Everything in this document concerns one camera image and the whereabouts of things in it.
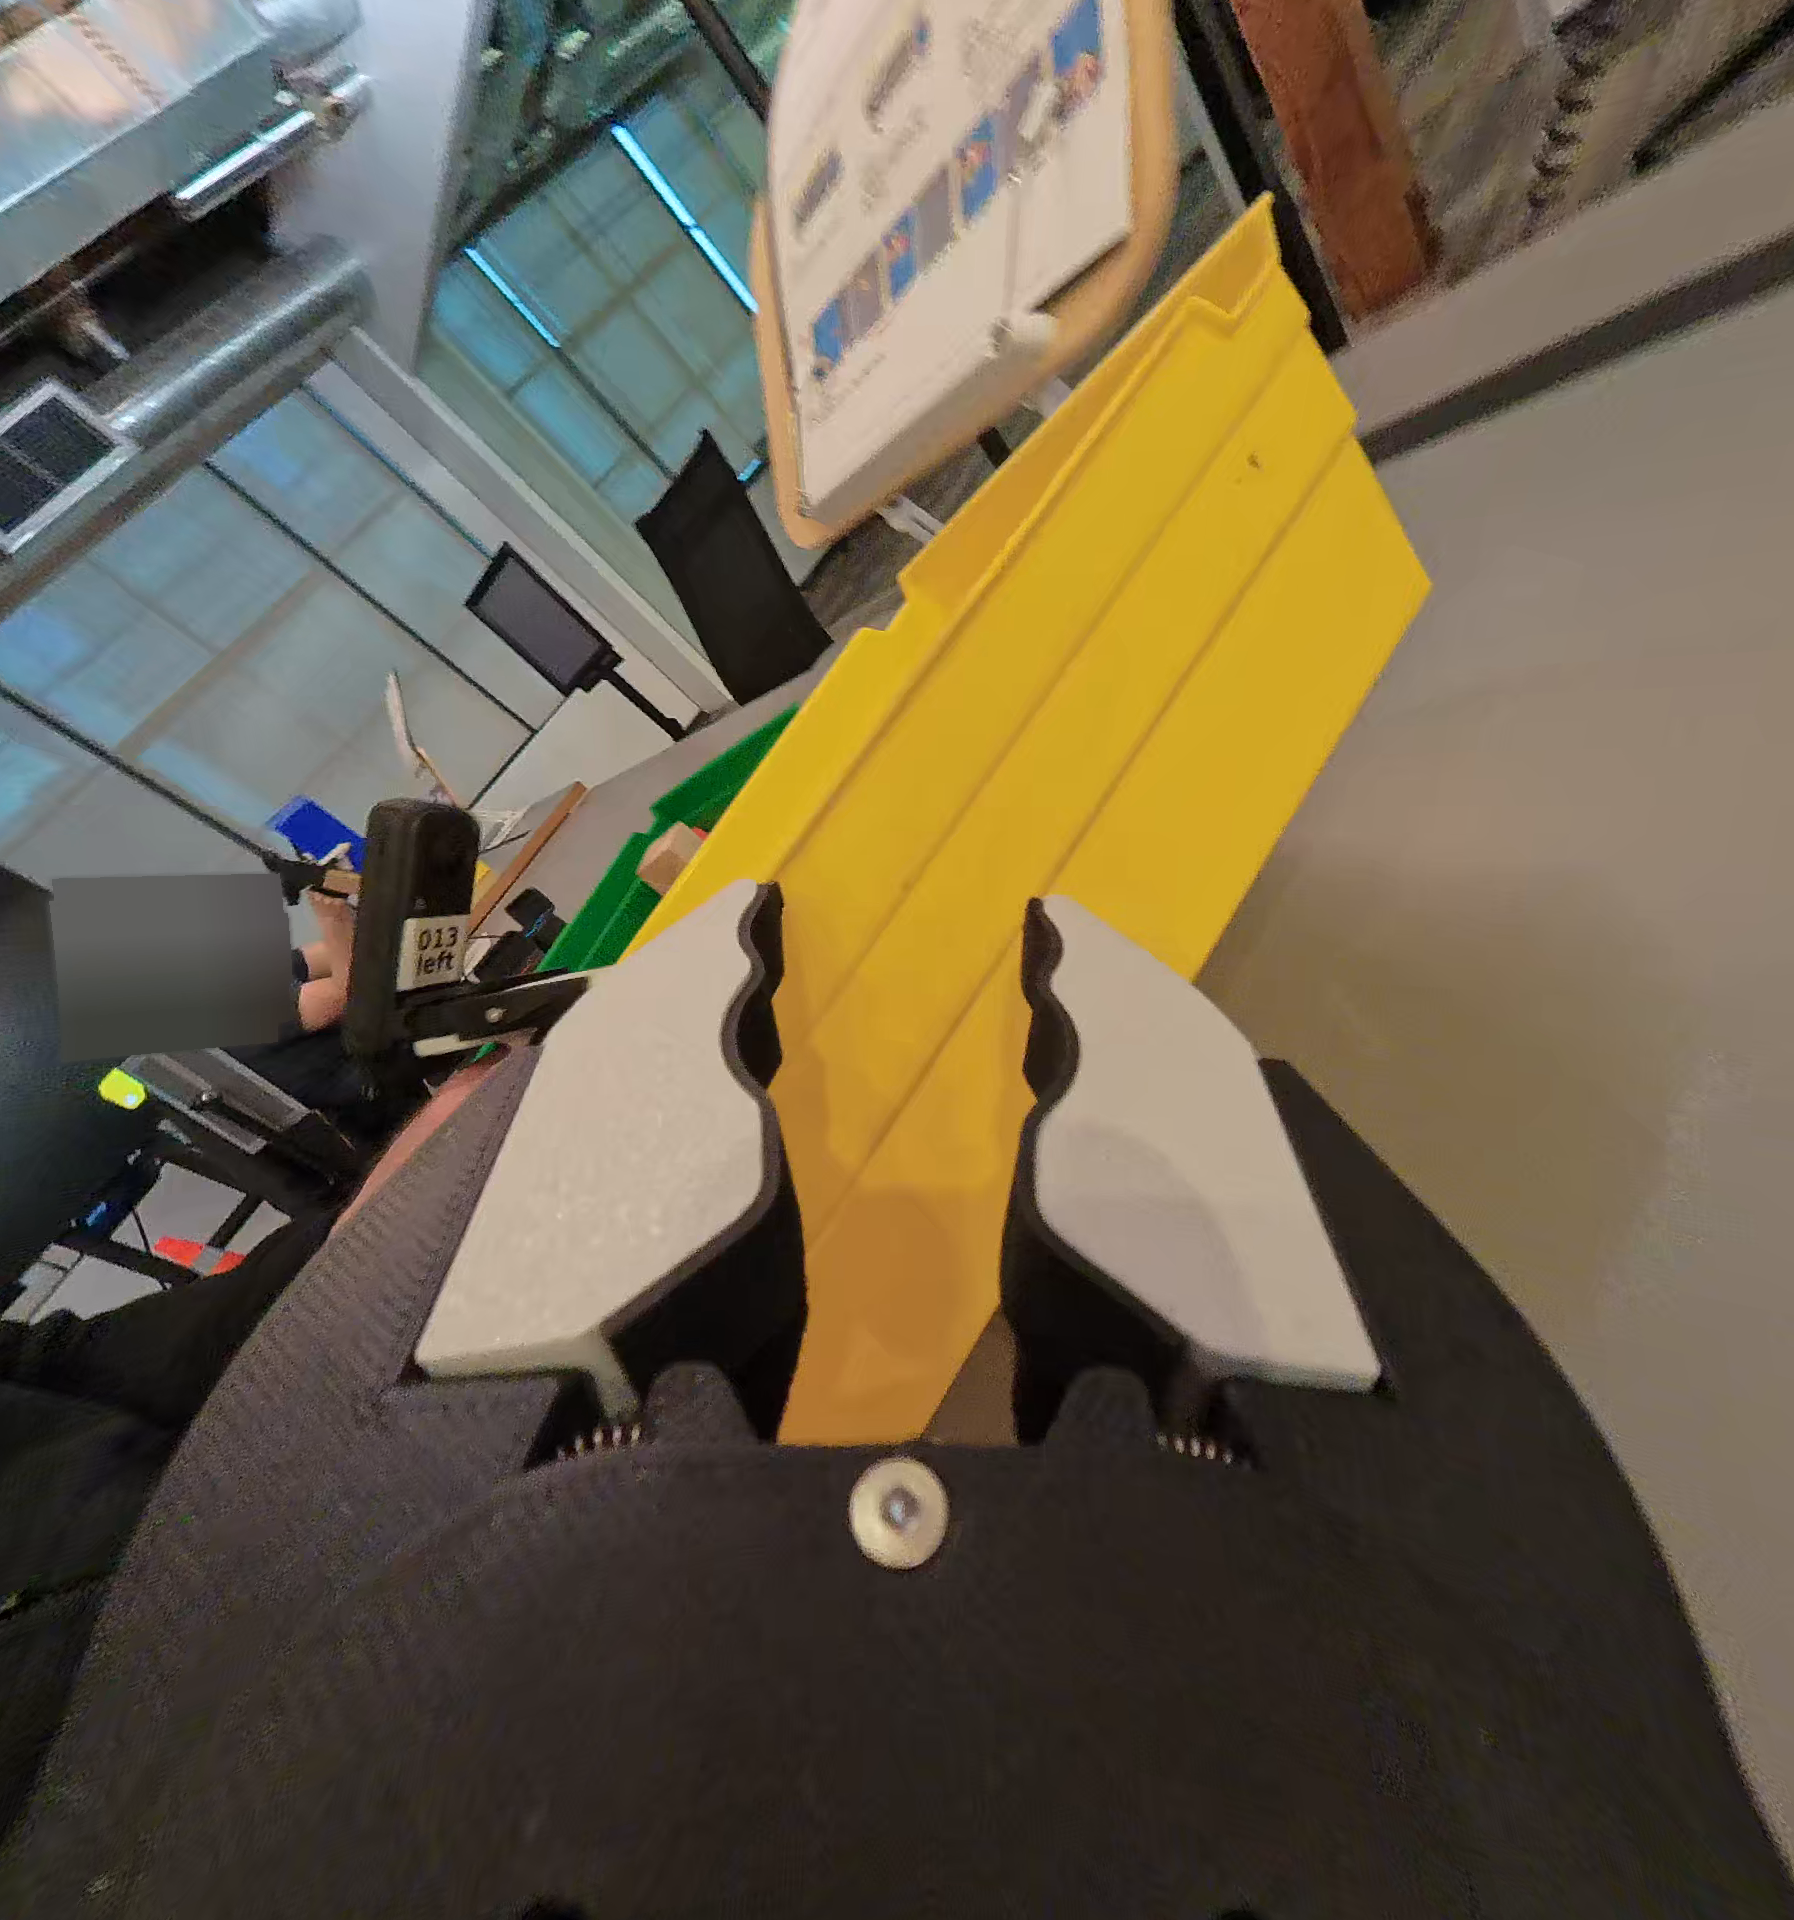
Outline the blue box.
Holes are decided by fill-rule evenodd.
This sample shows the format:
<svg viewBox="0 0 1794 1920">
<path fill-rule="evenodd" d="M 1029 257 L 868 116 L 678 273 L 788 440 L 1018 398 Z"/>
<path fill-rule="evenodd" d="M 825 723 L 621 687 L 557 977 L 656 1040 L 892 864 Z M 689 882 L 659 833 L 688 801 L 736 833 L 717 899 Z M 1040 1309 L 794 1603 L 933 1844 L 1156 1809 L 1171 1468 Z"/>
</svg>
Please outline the blue box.
<svg viewBox="0 0 1794 1920">
<path fill-rule="evenodd" d="M 362 872 L 366 834 L 304 794 L 289 796 L 263 826 L 285 844 L 292 859 Z"/>
</svg>

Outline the black monitor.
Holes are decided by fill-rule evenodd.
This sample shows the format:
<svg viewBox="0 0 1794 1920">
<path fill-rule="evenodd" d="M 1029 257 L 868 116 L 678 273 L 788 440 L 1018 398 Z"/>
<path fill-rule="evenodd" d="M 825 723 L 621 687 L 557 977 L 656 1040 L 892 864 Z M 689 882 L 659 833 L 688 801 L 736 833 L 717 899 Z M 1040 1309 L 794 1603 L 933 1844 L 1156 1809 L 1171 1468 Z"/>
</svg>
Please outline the black monitor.
<svg viewBox="0 0 1794 1920">
<path fill-rule="evenodd" d="M 596 625 L 508 543 L 486 562 L 464 610 L 562 699 L 594 693 L 621 668 Z"/>
</svg>

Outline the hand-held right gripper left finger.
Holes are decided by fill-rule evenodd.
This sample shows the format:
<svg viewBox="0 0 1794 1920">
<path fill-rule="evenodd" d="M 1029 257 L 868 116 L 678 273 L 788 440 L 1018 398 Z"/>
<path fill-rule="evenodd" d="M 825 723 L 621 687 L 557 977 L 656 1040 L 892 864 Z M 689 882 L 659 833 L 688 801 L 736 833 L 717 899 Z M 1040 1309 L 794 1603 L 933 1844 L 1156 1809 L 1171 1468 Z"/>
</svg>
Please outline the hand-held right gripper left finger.
<svg viewBox="0 0 1794 1920">
<path fill-rule="evenodd" d="M 810 1323 L 769 1086 L 783 894 L 737 879 L 585 972 L 529 1077 L 414 1342 L 425 1380 L 571 1383 L 608 1424 L 714 1368 L 780 1437 Z"/>
</svg>

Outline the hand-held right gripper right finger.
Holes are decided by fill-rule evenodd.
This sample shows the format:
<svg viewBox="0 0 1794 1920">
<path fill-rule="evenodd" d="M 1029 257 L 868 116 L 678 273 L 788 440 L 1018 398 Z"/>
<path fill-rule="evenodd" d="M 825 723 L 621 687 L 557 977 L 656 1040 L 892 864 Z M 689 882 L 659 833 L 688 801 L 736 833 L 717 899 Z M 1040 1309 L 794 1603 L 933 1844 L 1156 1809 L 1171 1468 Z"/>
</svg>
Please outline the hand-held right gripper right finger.
<svg viewBox="0 0 1794 1920">
<path fill-rule="evenodd" d="M 1029 1106 L 999 1244 L 1018 1441 L 1097 1370 L 1193 1437 L 1238 1380 L 1373 1394 L 1380 1353 L 1243 1034 L 1071 896 L 1027 900 L 1020 989 Z"/>
</svg>

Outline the person's left hand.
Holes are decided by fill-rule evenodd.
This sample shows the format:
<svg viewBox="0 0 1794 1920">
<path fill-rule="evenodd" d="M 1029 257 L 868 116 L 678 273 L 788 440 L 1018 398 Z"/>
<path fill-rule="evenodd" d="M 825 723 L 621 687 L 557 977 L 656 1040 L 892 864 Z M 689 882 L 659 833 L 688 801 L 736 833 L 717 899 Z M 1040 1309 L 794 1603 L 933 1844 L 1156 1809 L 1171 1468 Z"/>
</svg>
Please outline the person's left hand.
<svg viewBox="0 0 1794 1920">
<path fill-rule="evenodd" d="M 332 1228 L 340 1231 L 348 1226 L 437 1132 L 447 1128 L 452 1116 L 456 1116 L 491 1077 L 499 1075 L 510 1054 L 510 1049 L 499 1046 L 488 1056 L 453 1070 L 390 1139 L 358 1184 L 353 1197 L 346 1202 L 343 1210 L 336 1214 Z"/>
</svg>

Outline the silver spiral ventilation duct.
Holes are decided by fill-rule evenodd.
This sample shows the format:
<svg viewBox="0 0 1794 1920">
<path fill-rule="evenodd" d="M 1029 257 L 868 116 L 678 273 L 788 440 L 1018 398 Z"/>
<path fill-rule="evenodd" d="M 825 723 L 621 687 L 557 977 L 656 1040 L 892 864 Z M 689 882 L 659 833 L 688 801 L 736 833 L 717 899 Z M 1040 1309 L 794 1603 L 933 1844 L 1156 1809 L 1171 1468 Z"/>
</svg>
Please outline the silver spiral ventilation duct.
<svg viewBox="0 0 1794 1920">
<path fill-rule="evenodd" d="M 318 236 L 235 281 L 93 387 L 69 395 L 120 447 L 41 526 L 0 548 L 0 621 L 297 391 L 374 310 L 364 262 Z"/>
</svg>

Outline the wooden pillar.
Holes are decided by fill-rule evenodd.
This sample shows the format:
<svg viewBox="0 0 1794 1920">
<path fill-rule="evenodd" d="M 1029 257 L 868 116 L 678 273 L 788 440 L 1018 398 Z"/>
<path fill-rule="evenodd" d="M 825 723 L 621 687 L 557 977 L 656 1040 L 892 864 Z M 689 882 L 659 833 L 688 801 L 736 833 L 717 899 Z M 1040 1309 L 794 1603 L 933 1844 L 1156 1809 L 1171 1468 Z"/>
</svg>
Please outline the wooden pillar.
<svg viewBox="0 0 1794 1920">
<path fill-rule="evenodd" d="M 1429 196 L 1361 2 L 1231 2 L 1323 269 L 1363 324 L 1424 290 L 1440 258 Z"/>
</svg>

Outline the white instruction sheet board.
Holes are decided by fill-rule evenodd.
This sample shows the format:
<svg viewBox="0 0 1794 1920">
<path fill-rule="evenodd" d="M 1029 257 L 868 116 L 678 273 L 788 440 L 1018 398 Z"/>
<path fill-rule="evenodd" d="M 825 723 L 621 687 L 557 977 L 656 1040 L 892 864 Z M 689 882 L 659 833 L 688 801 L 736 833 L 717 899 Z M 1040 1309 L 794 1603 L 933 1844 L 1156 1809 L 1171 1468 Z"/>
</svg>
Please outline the white instruction sheet board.
<svg viewBox="0 0 1794 1920">
<path fill-rule="evenodd" d="M 834 545 L 1074 372 L 1177 177 L 1169 4 L 795 4 L 749 229 L 788 539 Z"/>
</svg>

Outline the wooden desk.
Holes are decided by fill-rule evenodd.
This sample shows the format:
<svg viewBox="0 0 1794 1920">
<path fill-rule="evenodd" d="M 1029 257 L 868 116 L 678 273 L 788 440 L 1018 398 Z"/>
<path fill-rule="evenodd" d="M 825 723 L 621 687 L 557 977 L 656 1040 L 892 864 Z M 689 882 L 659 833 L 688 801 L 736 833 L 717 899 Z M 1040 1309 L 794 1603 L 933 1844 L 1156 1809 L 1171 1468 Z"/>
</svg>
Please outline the wooden desk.
<svg viewBox="0 0 1794 1920">
<path fill-rule="evenodd" d="M 585 798 L 585 783 L 571 781 L 523 809 L 516 830 L 482 851 L 468 916 L 468 932 L 473 940 L 482 937 L 499 907 L 526 884 L 532 864 Z"/>
</svg>

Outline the yellow plastic box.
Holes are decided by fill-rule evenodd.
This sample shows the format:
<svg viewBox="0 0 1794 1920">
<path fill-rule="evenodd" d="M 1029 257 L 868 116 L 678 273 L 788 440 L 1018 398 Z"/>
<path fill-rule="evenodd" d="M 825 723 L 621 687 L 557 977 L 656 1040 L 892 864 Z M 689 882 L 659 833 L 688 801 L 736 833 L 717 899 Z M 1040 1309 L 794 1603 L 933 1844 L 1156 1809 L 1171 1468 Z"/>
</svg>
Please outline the yellow plastic box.
<svg viewBox="0 0 1794 1920">
<path fill-rule="evenodd" d="M 1429 595 L 1268 200 L 899 590 L 629 944 L 782 893 L 791 1446 L 919 1437 L 999 1304 L 1027 902 L 1193 981 Z"/>
</svg>

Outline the green plastic box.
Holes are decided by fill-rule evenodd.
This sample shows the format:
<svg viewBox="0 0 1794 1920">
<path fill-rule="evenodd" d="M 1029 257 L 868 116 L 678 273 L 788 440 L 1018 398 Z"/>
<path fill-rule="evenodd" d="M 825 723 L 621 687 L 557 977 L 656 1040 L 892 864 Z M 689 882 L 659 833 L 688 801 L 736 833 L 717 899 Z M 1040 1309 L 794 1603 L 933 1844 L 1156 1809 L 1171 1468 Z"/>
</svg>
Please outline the green plastic box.
<svg viewBox="0 0 1794 1920">
<path fill-rule="evenodd" d="M 541 974 L 621 958 L 659 904 L 640 877 L 643 856 L 672 826 L 716 829 L 797 709 L 769 719 L 741 709 L 585 792 L 527 872 L 562 922 Z"/>
</svg>

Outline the ceiling vent grille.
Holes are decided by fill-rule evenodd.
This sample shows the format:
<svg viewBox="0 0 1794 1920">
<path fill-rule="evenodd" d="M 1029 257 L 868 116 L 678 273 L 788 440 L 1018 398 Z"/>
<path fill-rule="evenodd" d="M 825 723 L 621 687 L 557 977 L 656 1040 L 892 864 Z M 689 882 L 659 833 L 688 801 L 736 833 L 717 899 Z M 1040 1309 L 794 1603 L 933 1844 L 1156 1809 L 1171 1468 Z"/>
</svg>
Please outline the ceiling vent grille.
<svg viewBox="0 0 1794 1920">
<path fill-rule="evenodd" d="M 41 539 L 137 452 L 132 436 L 57 379 L 13 398 L 0 410 L 0 554 Z"/>
</svg>

